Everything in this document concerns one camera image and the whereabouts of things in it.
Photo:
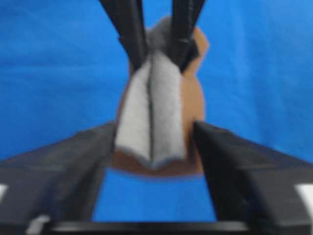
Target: blue fabric background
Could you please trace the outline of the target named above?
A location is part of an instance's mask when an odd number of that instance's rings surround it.
[[[145,23],[170,0],[144,0]],[[313,1],[208,0],[206,120],[312,161]],[[114,118],[128,76],[97,0],[0,1],[0,159]],[[96,221],[214,220],[204,177],[106,173]]]

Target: white label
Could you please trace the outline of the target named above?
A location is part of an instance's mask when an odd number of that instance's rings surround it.
[[[2,185],[0,184],[0,203],[5,195],[5,192],[7,191],[8,189],[8,185]]]
[[[304,202],[313,224],[313,184],[298,184],[295,188]]]

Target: blue backdrop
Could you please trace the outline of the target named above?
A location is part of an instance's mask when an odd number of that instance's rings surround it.
[[[147,26],[170,0],[144,0]],[[206,120],[312,161],[313,1],[208,0],[199,71]],[[128,77],[97,0],[0,1],[0,159],[115,116]],[[94,220],[214,220],[204,177],[152,180],[109,170]]]

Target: brown object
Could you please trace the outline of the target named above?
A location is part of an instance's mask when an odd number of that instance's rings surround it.
[[[113,153],[112,166],[117,169],[132,173],[149,176],[175,176],[186,174],[202,173],[200,157],[195,148],[192,138],[193,122],[204,119],[204,98],[201,85],[196,77],[200,64],[208,50],[209,44],[204,34],[199,28],[195,28],[193,38],[196,41],[199,56],[191,61],[185,71],[182,73],[181,83],[181,102],[182,102],[182,125],[184,132],[184,141],[187,148],[187,158],[185,160],[172,161],[159,170],[146,169],[138,160],[125,153],[115,150]],[[123,92],[122,99],[118,108],[117,123],[120,117],[120,111],[124,104],[125,93],[129,88],[130,80]]]

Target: folded fabric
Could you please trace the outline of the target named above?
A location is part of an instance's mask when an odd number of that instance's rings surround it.
[[[136,157],[149,169],[184,159],[181,73],[166,55],[170,18],[147,32],[146,62],[132,75],[115,139],[117,150]]]

